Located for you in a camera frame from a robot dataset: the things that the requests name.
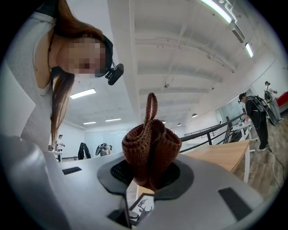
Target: necklace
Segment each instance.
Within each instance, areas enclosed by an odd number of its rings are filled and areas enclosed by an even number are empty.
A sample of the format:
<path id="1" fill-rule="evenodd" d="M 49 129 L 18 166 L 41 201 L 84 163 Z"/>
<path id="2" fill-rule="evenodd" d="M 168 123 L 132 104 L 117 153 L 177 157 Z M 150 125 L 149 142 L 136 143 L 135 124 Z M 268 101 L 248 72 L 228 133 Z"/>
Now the necklace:
<path id="1" fill-rule="evenodd" d="M 54 38 L 54 32 L 53 32 L 53 35 L 51 37 L 51 41 L 50 41 L 50 44 L 49 44 L 49 48 L 48 48 L 48 68 L 49 68 L 49 72 L 52 71 L 52 68 L 50 68 L 50 65 L 49 65 L 49 55 L 50 55 L 50 51 L 51 51 L 51 45 L 52 45 L 52 41 L 53 41 L 53 38 Z"/>

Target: black pants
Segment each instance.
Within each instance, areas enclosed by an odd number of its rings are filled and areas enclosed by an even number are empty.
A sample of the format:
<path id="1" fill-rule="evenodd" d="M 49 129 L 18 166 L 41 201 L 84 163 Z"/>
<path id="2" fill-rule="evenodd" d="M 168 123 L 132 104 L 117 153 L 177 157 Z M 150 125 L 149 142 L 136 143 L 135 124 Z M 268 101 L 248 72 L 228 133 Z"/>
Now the black pants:
<path id="1" fill-rule="evenodd" d="M 268 144 L 268 129 L 267 129 L 266 119 L 262 119 L 262 121 L 260 122 L 259 128 L 256 129 L 256 132 L 260 140 L 259 149 L 264 149 L 266 145 Z"/>

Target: black backpack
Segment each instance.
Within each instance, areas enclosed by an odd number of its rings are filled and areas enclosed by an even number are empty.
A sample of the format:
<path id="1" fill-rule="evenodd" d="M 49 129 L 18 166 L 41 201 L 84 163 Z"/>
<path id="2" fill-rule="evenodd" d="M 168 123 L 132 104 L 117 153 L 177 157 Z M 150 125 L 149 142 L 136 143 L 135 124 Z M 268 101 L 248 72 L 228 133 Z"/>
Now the black backpack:
<path id="1" fill-rule="evenodd" d="M 270 103 L 272 100 L 271 94 L 268 92 L 268 86 L 267 86 L 267 90 L 264 90 L 264 98 L 266 103 Z"/>

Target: gray pants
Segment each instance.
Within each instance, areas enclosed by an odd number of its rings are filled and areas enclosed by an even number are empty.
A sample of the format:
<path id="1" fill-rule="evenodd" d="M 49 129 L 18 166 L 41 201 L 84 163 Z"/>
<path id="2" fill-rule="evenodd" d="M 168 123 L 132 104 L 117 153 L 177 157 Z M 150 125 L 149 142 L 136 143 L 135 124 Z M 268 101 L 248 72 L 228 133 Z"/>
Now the gray pants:
<path id="1" fill-rule="evenodd" d="M 269 107 L 272 110 L 273 114 L 275 115 L 275 118 L 277 120 L 281 120 L 281 116 L 280 116 L 280 111 L 279 111 L 279 106 L 277 103 L 276 98 L 274 98 L 270 103 L 269 103 Z"/>

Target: air conditioning unit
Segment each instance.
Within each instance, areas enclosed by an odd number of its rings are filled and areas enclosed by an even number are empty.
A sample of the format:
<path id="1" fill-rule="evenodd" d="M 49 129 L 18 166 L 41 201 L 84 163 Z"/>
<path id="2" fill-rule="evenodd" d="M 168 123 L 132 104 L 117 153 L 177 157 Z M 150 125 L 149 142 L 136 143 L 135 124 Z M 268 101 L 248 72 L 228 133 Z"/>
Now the air conditioning unit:
<path id="1" fill-rule="evenodd" d="M 229 29 L 235 34 L 240 43 L 244 43 L 245 37 L 234 20 L 229 24 Z"/>

